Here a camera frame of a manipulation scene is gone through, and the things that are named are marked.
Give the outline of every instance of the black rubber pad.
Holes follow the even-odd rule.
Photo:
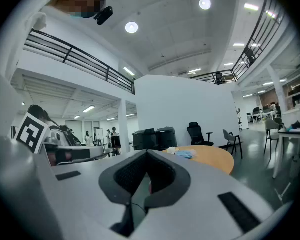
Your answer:
[[[81,173],[78,172],[77,170],[75,170],[75,171],[71,171],[71,172],[67,172],[67,173],[63,173],[63,174],[58,174],[55,177],[58,181],[63,181],[66,179],[70,179],[70,178],[79,176],[79,175],[81,175]]]
[[[260,224],[260,221],[233,193],[220,194],[218,198],[244,233],[253,230]]]

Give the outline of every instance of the black bag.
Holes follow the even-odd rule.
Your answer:
[[[68,128],[66,125],[60,125],[60,130],[64,132],[66,138],[70,142],[73,147],[81,147],[82,143],[80,140],[73,135],[72,130]]]

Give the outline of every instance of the fluorescent light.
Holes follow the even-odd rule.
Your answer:
[[[189,71],[189,73],[193,73],[193,72],[200,71],[200,70],[201,70],[201,68],[194,69],[194,70]]]
[[[267,10],[265,13],[268,14],[270,17],[274,18],[274,19],[277,17],[277,15],[275,15],[275,14],[274,14],[273,12],[271,12],[271,11],[268,11],[268,10]]]
[[[83,111],[83,113],[87,113],[89,112],[90,110],[93,110],[95,108],[95,106],[90,106],[88,107],[86,110]]]
[[[269,86],[269,85],[273,85],[274,84],[274,82],[266,82],[266,83],[264,83],[263,85],[264,86]]]
[[[125,25],[125,31],[127,31],[130,34],[134,34],[138,31],[139,26],[135,22],[129,22],[127,25]]]
[[[126,67],[123,68],[125,71],[127,71],[131,76],[134,76],[135,74],[132,73],[129,69],[127,69]]]
[[[199,6],[202,10],[208,10],[211,7],[210,0],[200,0]]]
[[[256,5],[252,5],[250,3],[245,3],[244,4],[244,8],[246,9],[251,9],[251,10],[254,10],[254,11],[258,11],[259,10],[259,7],[256,6]]]

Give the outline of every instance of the white partition wall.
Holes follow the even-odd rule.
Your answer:
[[[223,129],[239,134],[235,102],[230,90],[208,82],[181,77],[146,75],[135,82],[139,129],[173,127],[178,146],[191,145],[190,122],[213,132],[215,147],[224,146]]]

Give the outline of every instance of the gray chair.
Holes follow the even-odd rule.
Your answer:
[[[264,152],[263,154],[266,153],[266,148],[267,148],[267,142],[270,140],[270,159],[271,159],[271,154],[272,154],[272,141],[276,141],[276,146],[275,146],[275,151],[277,151],[278,143],[279,143],[279,134],[274,133],[271,135],[271,130],[279,130],[281,125],[279,123],[276,123],[273,121],[271,118],[268,118],[265,121],[265,131],[266,131],[266,140],[265,140],[265,146],[264,146]]]
[[[240,145],[241,159],[243,159],[240,136],[239,135],[234,136],[234,134],[232,132],[228,133],[225,129],[223,130],[223,135],[224,135],[224,138],[228,141],[228,143],[226,145],[226,151],[228,151],[229,147],[233,147],[232,152],[231,152],[232,156],[234,154],[234,150],[237,153],[236,141],[238,139],[239,145]]]

